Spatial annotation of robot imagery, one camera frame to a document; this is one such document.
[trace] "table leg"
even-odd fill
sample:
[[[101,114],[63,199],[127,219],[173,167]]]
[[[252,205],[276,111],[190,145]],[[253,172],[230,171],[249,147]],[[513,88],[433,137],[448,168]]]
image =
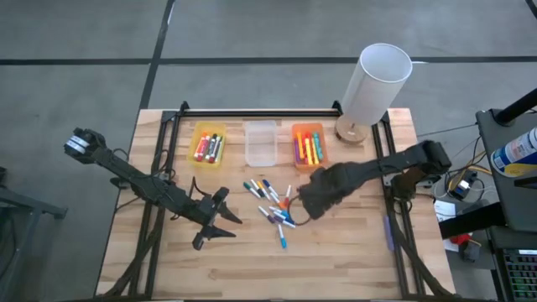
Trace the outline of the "table leg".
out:
[[[440,232],[442,238],[446,239],[491,226],[505,226],[505,217],[503,217],[502,205],[499,202],[442,221]]]

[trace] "white lamp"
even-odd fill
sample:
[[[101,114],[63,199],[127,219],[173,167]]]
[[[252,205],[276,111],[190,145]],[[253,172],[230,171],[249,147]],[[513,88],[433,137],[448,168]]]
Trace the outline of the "white lamp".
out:
[[[336,134],[348,143],[360,143],[377,123],[412,73],[410,57],[391,44],[372,44],[360,54],[341,101],[343,115]]]

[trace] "yellow container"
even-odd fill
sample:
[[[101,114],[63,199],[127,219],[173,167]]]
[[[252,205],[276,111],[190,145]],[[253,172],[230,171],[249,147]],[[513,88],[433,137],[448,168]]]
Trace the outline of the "yellow container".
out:
[[[194,159],[194,154],[196,153],[196,149],[198,148],[198,144],[201,140],[201,135],[203,133],[207,133],[209,137],[212,138],[213,134],[216,134],[219,137],[224,138],[224,145],[221,147],[221,150],[219,152],[218,161],[216,161],[213,164],[209,163],[206,159],[203,159],[202,161],[197,161]],[[194,127],[194,133],[192,133],[192,140],[190,141],[190,148],[188,150],[188,155],[186,156],[186,159],[190,161],[194,166],[196,167],[202,167],[202,168],[218,168],[220,167],[220,163],[222,162],[223,158],[222,155],[224,153],[224,149],[226,148],[227,143],[227,136],[226,136],[226,124],[223,122],[197,122],[196,126]]]

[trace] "wooden table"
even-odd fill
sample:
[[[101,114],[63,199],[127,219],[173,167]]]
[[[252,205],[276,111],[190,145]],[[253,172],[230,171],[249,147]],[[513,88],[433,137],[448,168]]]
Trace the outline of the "wooden table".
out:
[[[154,157],[161,112],[142,110],[138,118],[130,162],[145,173],[149,172]],[[415,144],[409,109],[390,109],[389,115],[397,150]],[[331,160],[328,165],[377,158],[371,133],[363,144],[350,146],[335,137],[334,117],[276,117],[278,163],[274,167],[252,168],[244,158],[243,123],[254,119],[257,118],[203,118],[203,121],[224,122],[227,141],[222,166],[200,169],[188,163],[186,156],[194,126],[201,119],[181,118],[175,181],[186,190],[190,188],[192,176],[204,191],[214,192],[226,186],[230,190],[227,204],[243,224],[217,218],[218,227],[234,232],[237,237],[213,239],[196,251],[191,241],[200,226],[184,218],[170,221],[172,215],[167,211],[154,299],[400,298],[394,255],[388,250],[384,236],[385,206],[380,180],[368,181],[321,219],[294,230],[285,228],[288,242],[285,250],[279,244],[277,229],[258,212],[259,205],[266,208],[269,202],[256,199],[242,187],[245,180],[267,179],[284,194],[289,184],[296,188],[309,181],[309,175],[299,173],[293,164],[290,129],[294,123],[323,124]],[[133,197],[126,190],[120,195],[119,204]],[[109,289],[133,259],[142,212],[143,202],[136,201],[115,215],[98,294]],[[427,197],[416,198],[410,215],[419,255],[441,284],[454,292],[432,201]],[[144,283],[145,275],[140,280]]]

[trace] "gray floor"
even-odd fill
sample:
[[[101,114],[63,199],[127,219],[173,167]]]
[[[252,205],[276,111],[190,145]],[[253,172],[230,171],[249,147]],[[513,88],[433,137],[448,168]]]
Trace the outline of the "gray floor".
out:
[[[0,0],[0,59],[150,58],[165,0]],[[411,56],[537,55],[537,19],[524,0],[178,1],[163,57],[356,56],[374,42]],[[150,108],[328,107],[352,65],[160,66]],[[68,206],[45,219],[19,297],[90,297],[117,190],[111,176],[63,155],[73,128],[128,148],[149,67],[0,66],[0,165],[18,192]],[[393,107],[410,107],[418,134],[473,123],[535,88],[537,63],[416,64]],[[420,136],[451,156],[475,128]],[[461,166],[472,148],[452,158]],[[494,200],[495,194],[487,195]],[[487,256],[473,268],[449,255],[456,289],[491,298]]]

